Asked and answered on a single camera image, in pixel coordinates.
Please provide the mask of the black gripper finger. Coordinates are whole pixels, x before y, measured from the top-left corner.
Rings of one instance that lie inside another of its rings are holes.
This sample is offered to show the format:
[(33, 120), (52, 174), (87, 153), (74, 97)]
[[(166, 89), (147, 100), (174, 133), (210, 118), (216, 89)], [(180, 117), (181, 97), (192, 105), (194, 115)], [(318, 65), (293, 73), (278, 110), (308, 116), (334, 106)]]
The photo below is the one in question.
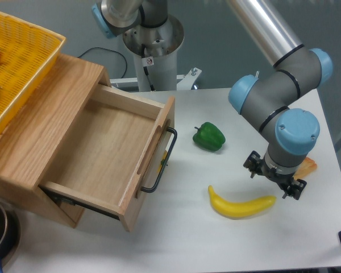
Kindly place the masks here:
[(292, 197), (295, 200), (299, 200), (303, 190), (305, 189), (307, 182), (302, 179), (291, 179), (286, 184), (282, 184), (281, 189), (284, 191), (283, 199), (286, 197)]
[(248, 158), (245, 160), (243, 167), (250, 172), (250, 178), (254, 178), (255, 175), (262, 175), (262, 158), (256, 152), (252, 151)]

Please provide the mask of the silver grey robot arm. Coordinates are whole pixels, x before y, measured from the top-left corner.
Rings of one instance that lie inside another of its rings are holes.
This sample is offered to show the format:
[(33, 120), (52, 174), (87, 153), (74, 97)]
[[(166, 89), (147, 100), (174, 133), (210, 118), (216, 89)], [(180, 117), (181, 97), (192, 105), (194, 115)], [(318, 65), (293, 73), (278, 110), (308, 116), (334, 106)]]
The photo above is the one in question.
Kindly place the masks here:
[[(320, 127), (311, 112), (290, 104), (331, 77), (332, 60), (321, 49), (305, 48), (270, 2), (230, 1), (230, 6), (275, 70), (265, 80), (240, 78), (228, 94), (233, 108), (268, 142), (265, 155), (251, 153), (244, 166), (299, 199), (306, 182), (295, 173)], [(177, 88), (176, 53), (184, 29), (166, 1), (99, 1), (92, 13), (107, 38), (122, 36), (132, 52), (140, 91)]]

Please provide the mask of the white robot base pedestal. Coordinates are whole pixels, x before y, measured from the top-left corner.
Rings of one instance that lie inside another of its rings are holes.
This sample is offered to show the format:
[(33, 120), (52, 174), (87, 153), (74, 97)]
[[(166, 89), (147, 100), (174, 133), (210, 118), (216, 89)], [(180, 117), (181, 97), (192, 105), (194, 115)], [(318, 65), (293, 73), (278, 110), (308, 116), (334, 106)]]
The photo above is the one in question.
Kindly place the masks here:
[(177, 88), (177, 51), (183, 41), (183, 26), (172, 15), (159, 27), (138, 25), (123, 34), (123, 42), (134, 58), (140, 92)]

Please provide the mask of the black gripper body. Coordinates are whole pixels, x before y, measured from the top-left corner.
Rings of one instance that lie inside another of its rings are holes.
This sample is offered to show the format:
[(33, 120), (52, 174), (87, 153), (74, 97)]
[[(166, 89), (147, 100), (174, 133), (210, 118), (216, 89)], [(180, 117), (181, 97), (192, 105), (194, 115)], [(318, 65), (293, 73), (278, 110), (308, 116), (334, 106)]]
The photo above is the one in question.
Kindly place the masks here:
[(265, 153), (262, 159), (262, 174), (273, 182), (288, 182), (297, 171), (297, 166), (284, 167), (277, 164), (269, 155)]

